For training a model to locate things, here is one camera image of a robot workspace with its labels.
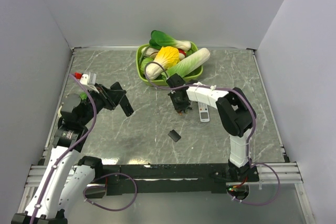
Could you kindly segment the black remote control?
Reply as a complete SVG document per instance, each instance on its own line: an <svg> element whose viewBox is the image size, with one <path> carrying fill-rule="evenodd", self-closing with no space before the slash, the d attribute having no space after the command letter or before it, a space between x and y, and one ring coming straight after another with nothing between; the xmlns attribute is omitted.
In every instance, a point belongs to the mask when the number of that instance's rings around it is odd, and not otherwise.
<svg viewBox="0 0 336 224"><path fill-rule="evenodd" d="M130 117L134 110L131 106L127 96L124 94L123 97L119 101L119 106L122 108L123 112L125 113L126 117Z"/></svg>

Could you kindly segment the black battery cover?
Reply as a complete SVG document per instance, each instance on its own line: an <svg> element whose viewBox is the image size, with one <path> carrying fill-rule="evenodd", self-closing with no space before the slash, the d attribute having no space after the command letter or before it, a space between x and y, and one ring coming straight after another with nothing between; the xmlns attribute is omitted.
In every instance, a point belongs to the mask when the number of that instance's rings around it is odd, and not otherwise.
<svg viewBox="0 0 336 224"><path fill-rule="evenodd" d="M178 134L176 130L171 130L168 133L168 136L174 141L178 142L181 139L181 136Z"/></svg>

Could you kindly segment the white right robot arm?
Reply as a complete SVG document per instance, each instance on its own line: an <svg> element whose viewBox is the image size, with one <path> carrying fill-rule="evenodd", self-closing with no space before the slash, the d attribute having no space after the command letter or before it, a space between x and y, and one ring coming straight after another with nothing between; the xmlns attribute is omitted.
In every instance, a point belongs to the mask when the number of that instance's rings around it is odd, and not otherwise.
<svg viewBox="0 0 336 224"><path fill-rule="evenodd" d="M169 77L166 83L177 112L188 109L192 101L217 110L230 139L228 177L232 181L246 180L251 162L249 140L255 131L257 116L242 90L210 87L194 80L185 82L177 74Z"/></svg>

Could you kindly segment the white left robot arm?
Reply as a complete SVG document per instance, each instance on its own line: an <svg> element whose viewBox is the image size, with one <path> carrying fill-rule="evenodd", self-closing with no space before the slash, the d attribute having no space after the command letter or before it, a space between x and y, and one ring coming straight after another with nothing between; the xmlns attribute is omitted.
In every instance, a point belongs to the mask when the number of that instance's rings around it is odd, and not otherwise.
<svg viewBox="0 0 336 224"><path fill-rule="evenodd" d="M32 200L24 212L14 214L12 223L67 223L71 205L80 192L89 183L103 179L102 160L90 156L80 159L74 176L67 178L92 130L87 124L94 123L102 109L120 106L130 116L133 108L118 82L109 88L78 83L85 96L73 93L64 98L47 168Z"/></svg>

